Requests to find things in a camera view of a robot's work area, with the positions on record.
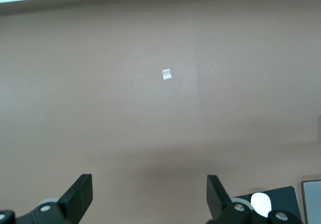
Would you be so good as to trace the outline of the white computer mouse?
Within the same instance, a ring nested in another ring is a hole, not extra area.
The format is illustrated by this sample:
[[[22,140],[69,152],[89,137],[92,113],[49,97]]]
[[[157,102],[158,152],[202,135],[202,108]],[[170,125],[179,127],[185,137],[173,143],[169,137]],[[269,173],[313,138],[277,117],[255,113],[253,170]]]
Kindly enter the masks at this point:
[[[252,194],[250,204],[256,213],[265,218],[268,218],[268,214],[272,211],[271,199],[263,192]]]

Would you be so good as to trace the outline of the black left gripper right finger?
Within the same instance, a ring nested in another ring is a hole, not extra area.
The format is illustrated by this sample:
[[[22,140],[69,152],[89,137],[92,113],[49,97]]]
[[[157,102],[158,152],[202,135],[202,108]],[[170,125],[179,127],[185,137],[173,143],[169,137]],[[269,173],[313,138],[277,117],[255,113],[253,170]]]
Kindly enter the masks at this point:
[[[290,212],[271,211],[265,218],[245,204],[232,202],[216,175],[207,176],[206,198],[212,216],[207,224],[303,224]]]

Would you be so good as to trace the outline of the black mouse pad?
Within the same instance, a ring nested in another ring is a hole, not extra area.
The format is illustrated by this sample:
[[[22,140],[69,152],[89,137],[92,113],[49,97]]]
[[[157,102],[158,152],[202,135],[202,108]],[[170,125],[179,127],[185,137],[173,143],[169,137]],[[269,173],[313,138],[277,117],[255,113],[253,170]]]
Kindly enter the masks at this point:
[[[272,204],[272,211],[281,210],[282,213],[284,212],[290,212],[292,213],[296,218],[298,218],[299,221],[302,221],[301,214],[299,212],[298,202],[295,194],[294,187],[287,186],[272,190],[266,190],[266,191],[259,191],[256,190],[255,192],[251,194],[231,197],[232,202],[240,202],[242,204],[245,204],[248,206],[251,210],[254,211],[255,214],[258,214],[255,212],[253,207],[250,204],[251,195],[257,192],[263,192],[267,194],[271,199]]]

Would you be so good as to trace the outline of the silver closed laptop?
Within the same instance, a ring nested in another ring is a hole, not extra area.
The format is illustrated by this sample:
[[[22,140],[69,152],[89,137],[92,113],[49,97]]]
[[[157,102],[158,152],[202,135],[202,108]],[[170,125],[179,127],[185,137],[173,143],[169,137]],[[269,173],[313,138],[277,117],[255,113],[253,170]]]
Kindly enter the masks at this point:
[[[305,223],[321,224],[321,180],[301,183]]]

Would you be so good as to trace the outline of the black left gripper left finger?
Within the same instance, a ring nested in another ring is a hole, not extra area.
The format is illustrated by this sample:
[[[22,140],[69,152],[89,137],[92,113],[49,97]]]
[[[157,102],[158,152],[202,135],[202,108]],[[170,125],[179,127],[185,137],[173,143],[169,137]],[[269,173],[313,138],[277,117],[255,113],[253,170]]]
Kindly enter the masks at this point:
[[[82,174],[56,202],[42,203],[20,217],[0,210],[0,224],[79,224],[92,200],[92,175]]]

